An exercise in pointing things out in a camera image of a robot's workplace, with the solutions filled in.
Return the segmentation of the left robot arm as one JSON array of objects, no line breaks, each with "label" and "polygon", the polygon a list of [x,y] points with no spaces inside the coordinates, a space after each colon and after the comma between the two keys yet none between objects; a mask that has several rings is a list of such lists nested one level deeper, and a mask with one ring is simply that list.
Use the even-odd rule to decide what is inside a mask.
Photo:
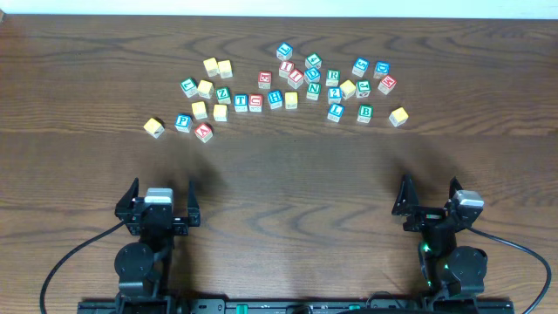
[{"label": "left robot arm", "polygon": [[115,215],[139,240],[124,246],[116,255],[114,269],[119,276],[115,297],[117,314],[188,313],[189,307],[167,288],[174,238],[186,236],[201,225],[200,206],[193,183],[188,184],[184,216],[174,215],[171,188],[149,188],[139,196],[135,179],[115,206]]}]

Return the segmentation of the green R block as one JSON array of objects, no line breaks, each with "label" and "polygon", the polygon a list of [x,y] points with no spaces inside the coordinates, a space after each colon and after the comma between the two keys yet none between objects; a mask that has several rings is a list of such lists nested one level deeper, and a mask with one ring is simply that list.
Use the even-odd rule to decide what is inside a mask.
[{"label": "green R block", "polygon": [[331,70],[327,71],[326,82],[325,84],[329,87],[337,87],[340,80],[340,71],[338,70]]}]

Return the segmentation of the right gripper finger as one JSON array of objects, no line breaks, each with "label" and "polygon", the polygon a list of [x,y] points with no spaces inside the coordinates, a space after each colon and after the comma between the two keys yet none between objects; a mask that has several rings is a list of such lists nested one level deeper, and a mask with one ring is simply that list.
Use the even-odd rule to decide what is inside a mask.
[{"label": "right gripper finger", "polygon": [[411,215],[419,205],[419,198],[409,174],[402,177],[398,196],[391,210],[392,215]]},{"label": "right gripper finger", "polygon": [[450,201],[453,201],[456,197],[457,197],[457,193],[459,191],[461,191],[463,189],[463,187],[460,185],[458,179],[456,176],[454,176],[451,180],[450,180],[450,187],[449,187],[449,197],[448,199]]}]

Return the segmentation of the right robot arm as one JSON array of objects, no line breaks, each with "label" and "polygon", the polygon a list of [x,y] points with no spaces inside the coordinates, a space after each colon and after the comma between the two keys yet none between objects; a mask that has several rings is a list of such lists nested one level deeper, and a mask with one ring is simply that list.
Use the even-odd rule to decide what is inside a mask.
[{"label": "right robot arm", "polygon": [[459,246],[456,238],[457,233],[476,221],[483,208],[480,194],[465,190],[456,178],[450,181],[443,207],[423,206],[411,176],[402,177],[391,213],[406,218],[403,230],[422,236],[418,257],[429,286],[429,291],[421,297],[425,310],[449,309],[453,301],[474,302],[484,291],[487,253],[471,246]]}]

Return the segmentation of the yellow O block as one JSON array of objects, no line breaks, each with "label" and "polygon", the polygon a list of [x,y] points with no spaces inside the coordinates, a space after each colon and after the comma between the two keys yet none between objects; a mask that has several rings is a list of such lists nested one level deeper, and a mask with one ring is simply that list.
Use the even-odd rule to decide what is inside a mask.
[{"label": "yellow O block", "polygon": [[287,110],[294,110],[298,107],[298,93],[286,92],[284,93],[285,108]]},{"label": "yellow O block", "polygon": [[208,110],[204,101],[197,101],[192,104],[192,112],[196,119],[206,119]]}]

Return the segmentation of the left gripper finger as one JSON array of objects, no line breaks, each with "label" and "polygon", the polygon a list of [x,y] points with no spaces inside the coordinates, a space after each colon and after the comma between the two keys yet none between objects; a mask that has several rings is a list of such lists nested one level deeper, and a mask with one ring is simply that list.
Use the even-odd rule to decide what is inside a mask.
[{"label": "left gripper finger", "polygon": [[133,208],[134,199],[138,196],[138,193],[139,193],[139,179],[135,178],[131,186],[117,202],[115,209],[125,210],[129,208]]},{"label": "left gripper finger", "polygon": [[189,217],[200,216],[200,206],[195,195],[195,186],[192,181],[188,183],[187,213]]}]

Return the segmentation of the green B block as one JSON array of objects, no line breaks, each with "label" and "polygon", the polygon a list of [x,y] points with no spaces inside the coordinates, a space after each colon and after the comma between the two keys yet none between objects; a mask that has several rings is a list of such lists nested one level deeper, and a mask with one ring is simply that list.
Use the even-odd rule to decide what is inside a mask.
[{"label": "green B block", "polygon": [[368,124],[373,117],[373,107],[369,105],[361,105],[357,112],[357,122]]}]

